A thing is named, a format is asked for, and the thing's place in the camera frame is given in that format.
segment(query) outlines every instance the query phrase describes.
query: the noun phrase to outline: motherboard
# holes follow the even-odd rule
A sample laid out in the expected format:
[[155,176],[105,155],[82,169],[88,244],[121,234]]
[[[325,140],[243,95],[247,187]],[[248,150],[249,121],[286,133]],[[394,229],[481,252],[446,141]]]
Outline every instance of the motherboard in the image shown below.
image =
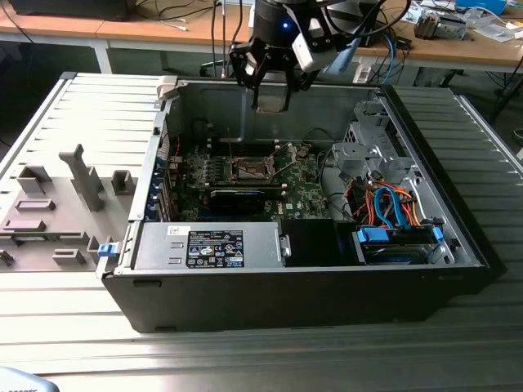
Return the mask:
[[176,157],[172,203],[179,221],[329,217],[310,146],[222,147],[196,146]]

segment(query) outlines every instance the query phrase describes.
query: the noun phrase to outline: power supply label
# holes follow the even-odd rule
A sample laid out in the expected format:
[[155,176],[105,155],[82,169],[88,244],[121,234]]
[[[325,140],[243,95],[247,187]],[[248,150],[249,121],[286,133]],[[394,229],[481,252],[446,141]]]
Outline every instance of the power supply label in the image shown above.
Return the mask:
[[244,260],[242,230],[189,232],[187,267],[242,268]]

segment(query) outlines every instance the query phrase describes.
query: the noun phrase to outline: electronic device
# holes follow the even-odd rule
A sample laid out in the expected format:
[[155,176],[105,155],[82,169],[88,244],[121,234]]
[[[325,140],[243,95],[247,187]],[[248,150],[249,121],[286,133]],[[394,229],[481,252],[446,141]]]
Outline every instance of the electronic device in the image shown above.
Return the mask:
[[[258,108],[259,86],[267,73],[285,76],[287,89],[280,105],[280,111],[285,111],[292,92],[308,89],[339,52],[345,53],[344,69],[360,44],[365,45],[372,34],[386,30],[387,26],[373,30],[383,2],[257,0],[252,36],[243,44],[233,42],[230,50],[238,84],[254,91],[252,107]],[[409,4],[407,0],[400,17]]]
[[98,250],[137,331],[423,320],[505,271],[454,184],[487,131],[450,91],[314,85],[275,115],[234,82],[159,90],[126,233]]
[[126,20],[136,0],[9,0],[20,15],[86,16]]
[[423,10],[414,25],[416,38],[464,39],[467,33],[465,22],[458,16],[439,15],[435,11]]

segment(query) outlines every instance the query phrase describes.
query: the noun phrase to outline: white label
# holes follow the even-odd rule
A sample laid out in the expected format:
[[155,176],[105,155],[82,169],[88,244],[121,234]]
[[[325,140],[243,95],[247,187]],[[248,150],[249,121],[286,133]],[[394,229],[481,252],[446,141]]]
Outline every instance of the white label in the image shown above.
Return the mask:
[[167,235],[188,235],[190,226],[167,226]]

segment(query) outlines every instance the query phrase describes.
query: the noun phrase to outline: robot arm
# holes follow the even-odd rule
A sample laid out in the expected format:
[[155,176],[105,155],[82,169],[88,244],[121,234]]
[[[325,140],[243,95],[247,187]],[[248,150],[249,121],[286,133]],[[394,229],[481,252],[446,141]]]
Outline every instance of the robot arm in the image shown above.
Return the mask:
[[384,2],[257,0],[253,35],[245,44],[233,44],[230,51],[238,84],[254,91],[252,107],[258,106],[258,88],[266,74],[281,72],[287,82],[283,106],[287,110],[292,92],[308,89],[320,70],[331,64],[339,52],[346,51],[346,63],[363,36],[390,27],[369,32]]

